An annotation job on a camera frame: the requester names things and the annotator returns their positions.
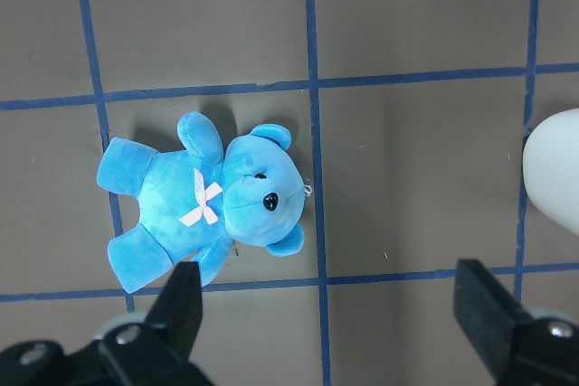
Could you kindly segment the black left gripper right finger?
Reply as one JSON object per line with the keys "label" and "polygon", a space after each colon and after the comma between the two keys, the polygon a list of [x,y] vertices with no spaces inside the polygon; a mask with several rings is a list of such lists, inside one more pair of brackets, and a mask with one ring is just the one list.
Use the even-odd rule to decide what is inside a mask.
{"label": "black left gripper right finger", "polygon": [[496,385],[578,383],[578,324],[524,308],[477,259],[457,261],[453,314]]}

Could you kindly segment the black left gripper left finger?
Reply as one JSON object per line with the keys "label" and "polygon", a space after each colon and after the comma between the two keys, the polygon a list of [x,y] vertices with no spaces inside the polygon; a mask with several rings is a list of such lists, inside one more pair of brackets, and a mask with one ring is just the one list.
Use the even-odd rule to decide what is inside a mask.
{"label": "black left gripper left finger", "polygon": [[212,381],[189,361],[202,318],[198,265],[181,262],[145,315],[115,319],[75,353],[40,339],[4,349],[1,383],[210,385]]}

